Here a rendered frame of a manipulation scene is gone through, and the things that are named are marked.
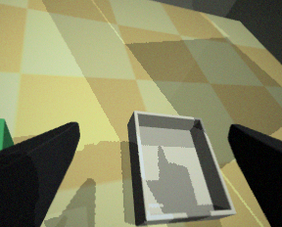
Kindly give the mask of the green square cup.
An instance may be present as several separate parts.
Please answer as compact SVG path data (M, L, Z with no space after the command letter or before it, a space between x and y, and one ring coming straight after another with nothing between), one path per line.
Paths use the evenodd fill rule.
M7 126L6 120L0 118L0 150L15 145Z

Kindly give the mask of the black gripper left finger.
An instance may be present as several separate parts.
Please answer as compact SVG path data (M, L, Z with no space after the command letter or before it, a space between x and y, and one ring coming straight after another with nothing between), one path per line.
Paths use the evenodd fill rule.
M79 139L69 122L0 150L0 227L41 226Z

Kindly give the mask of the grey shallow tray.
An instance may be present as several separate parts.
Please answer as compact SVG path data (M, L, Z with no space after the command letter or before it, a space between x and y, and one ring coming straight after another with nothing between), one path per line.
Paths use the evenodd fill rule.
M236 214L201 118L134 111L127 129L137 227Z

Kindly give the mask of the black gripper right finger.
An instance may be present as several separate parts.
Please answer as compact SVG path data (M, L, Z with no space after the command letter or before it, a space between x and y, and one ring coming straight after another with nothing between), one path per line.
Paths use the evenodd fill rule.
M227 139L270 227L282 227L282 141L240 124Z

